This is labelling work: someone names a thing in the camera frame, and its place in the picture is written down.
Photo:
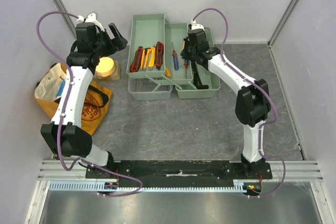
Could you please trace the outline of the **blue red screwdriver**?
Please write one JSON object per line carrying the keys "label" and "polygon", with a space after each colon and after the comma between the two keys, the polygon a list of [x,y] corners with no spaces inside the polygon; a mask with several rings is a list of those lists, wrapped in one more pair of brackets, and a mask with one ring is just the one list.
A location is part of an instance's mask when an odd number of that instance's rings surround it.
{"label": "blue red screwdriver", "polygon": [[188,60],[184,60],[184,78],[187,79],[187,70],[188,70]]}
{"label": "blue red screwdriver", "polygon": [[173,56],[173,64],[174,64],[174,70],[178,71],[179,70],[179,61],[177,58],[177,53],[174,47],[174,43],[172,43],[172,56]]}

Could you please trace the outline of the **yellow black utility knife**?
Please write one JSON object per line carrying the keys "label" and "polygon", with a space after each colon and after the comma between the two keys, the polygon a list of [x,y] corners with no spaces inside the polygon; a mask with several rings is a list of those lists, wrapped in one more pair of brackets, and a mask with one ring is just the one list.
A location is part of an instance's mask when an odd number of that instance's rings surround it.
{"label": "yellow black utility knife", "polygon": [[146,59],[146,52],[147,52],[147,48],[143,48],[142,49],[142,56],[141,56],[140,71],[144,70],[145,59]]}

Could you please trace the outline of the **red black utility knife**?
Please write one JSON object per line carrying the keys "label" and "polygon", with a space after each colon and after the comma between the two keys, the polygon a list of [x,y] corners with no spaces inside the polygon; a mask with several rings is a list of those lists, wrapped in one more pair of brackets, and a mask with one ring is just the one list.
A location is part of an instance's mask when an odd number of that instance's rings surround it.
{"label": "red black utility knife", "polygon": [[130,72],[138,72],[142,60],[143,47],[139,46],[135,52],[133,62],[130,65]]}

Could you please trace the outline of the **green clear-lid toolbox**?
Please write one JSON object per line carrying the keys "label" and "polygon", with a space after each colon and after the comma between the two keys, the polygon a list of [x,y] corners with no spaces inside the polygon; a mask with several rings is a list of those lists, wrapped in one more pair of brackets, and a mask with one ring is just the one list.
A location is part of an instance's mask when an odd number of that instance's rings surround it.
{"label": "green clear-lid toolbox", "polygon": [[[132,17],[130,48],[127,64],[128,92],[135,100],[167,100],[173,89],[180,99],[213,98],[220,89],[219,77],[197,66],[202,84],[208,89],[199,90],[193,85],[193,71],[188,66],[187,79],[184,78],[184,60],[181,58],[183,39],[187,36],[186,23],[170,23],[164,14],[137,14]],[[149,52],[160,41],[164,45],[163,63],[160,70],[148,71]],[[174,70],[172,43],[177,53],[179,70]],[[130,72],[130,65],[139,46],[147,48],[144,70]],[[165,67],[171,73],[165,76]]]}

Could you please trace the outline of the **black handled tool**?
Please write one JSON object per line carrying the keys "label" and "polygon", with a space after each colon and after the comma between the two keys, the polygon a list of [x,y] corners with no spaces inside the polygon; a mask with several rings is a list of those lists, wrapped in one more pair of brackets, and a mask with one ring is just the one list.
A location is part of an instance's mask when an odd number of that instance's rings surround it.
{"label": "black handled tool", "polygon": [[199,76],[199,73],[198,73],[198,69],[197,69],[197,64],[195,61],[191,61],[191,67],[192,67],[192,70],[193,70],[193,76],[194,76],[194,79],[193,79],[193,84],[195,86],[200,86],[202,85],[202,82],[201,82],[201,79],[200,79],[200,76]]}

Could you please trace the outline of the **orange handled screwdriver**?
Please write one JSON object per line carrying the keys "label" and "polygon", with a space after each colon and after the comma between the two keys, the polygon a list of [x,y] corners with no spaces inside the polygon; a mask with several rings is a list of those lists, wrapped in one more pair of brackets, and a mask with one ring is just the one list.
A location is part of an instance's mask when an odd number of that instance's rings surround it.
{"label": "orange handled screwdriver", "polygon": [[167,67],[165,67],[165,76],[168,77],[168,78],[171,76],[171,73],[170,73],[170,71],[168,70]]}

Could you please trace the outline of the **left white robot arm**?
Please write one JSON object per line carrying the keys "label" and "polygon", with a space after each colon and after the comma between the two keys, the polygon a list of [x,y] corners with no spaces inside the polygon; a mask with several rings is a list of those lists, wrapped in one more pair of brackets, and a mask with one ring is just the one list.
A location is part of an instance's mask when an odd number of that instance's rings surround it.
{"label": "left white robot arm", "polygon": [[51,123],[43,124],[40,130],[54,154],[96,164],[97,172],[104,178],[115,174],[112,154],[93,144],[92,136],[81,128],[81,115],[100,58],[123,50],[128,43],[114,23],[109,28],[113,39],[94,22],[76,25],[77,39],[66,58],[66,81],[58,108]]}

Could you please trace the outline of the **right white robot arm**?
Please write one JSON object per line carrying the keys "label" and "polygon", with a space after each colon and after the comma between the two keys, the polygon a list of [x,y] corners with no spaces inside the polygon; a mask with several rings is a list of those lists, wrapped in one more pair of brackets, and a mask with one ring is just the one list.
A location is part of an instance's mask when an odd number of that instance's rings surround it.
{"label": "right white robot arm", "polygon": [[271,110],[267,82],[255,80],[235,67],[221,55],[220,49],[209,45],[205,30],[201,28],[188,31],[181,56],[191,62],[195,74],[198,73],[197,65],[200,65],[218,76],[235,93],[235,114],[244,130],[240,172],[245,178],[254,178],[259,173],[259,166],[265,162],[263,124]]}

